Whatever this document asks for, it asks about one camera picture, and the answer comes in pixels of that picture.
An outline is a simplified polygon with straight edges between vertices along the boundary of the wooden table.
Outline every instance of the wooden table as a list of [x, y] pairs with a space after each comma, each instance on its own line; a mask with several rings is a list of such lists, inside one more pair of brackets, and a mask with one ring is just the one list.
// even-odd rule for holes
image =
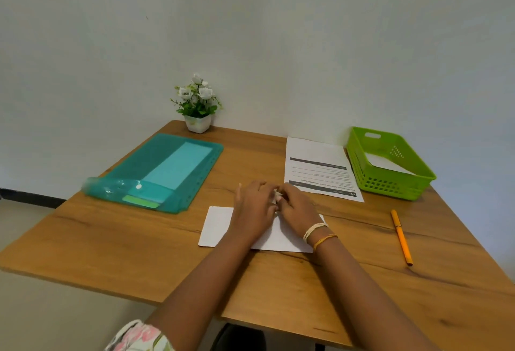
[[[197, 245], [209, 206], [232, 206], [239, 182], [283, 181], [286, 138], [218, 127], [199, 135], [177, 120], [159, 132], [225, 147], [188, 211], [166, 214], [77, 193], [1, 252], [1, 268], [158, 304], [211, 250]], [[432, 188], [414, 203], [365, 192], [364, 203], [309, 195], [363, 268], [441, 348], [515, 349], [515, 286]], [[325, 284], [310, 254], [253, 251], [220, 315], [351, 345], [351, 326]]]

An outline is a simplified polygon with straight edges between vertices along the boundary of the person's right arm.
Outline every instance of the person's right arm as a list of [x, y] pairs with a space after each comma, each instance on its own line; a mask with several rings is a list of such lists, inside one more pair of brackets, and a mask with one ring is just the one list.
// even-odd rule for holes
[[[309, 198], [298, 188], [284, 184], [279, 211], [300, 236], [320, 217]], [[313, 231], [307, 239], [313, 246], [332, 234], [328, 227]], [[379, 285], [362, 269], [338, 238], [321, 243], [316, 255], [326, 270], [359, 340], [368, 351], [439, 351], [422, 331], [398, 308]]]

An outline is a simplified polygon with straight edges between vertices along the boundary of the black baseboard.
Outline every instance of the black baseboard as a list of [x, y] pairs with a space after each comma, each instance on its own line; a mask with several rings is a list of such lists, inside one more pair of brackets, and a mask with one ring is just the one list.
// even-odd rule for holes
[[57, 209], [66, 199], [54, 198], [52, 196], [31, 194], [29, 192], [8, 190], [0, 188], [0, 199], [14, 200], [15, 202], [35, 204], [36, 206]]

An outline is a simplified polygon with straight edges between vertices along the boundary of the forearm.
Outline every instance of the forearm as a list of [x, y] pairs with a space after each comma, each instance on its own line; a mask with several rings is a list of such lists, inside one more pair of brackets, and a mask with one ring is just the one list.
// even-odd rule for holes
[[228, 232], [148, 318], [177, 351], [196, 350], [251, 242]]
[[[327, 228], [321, 229], [325, 230], [318, 231], [314, 239], [329, 233]], [[330, 238], [320, 244], [316, 254], [367, 350], [438, 350], [337, 238]]]

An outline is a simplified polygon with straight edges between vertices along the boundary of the teal plastic folder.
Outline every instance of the teal plastic folder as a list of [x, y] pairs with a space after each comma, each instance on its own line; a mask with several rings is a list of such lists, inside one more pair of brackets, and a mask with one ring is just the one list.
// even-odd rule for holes
[[222, 153], [218, 143], [156, 134], [104, 177], [82, 191], [96, 198], [157, 211], [186, 210]]

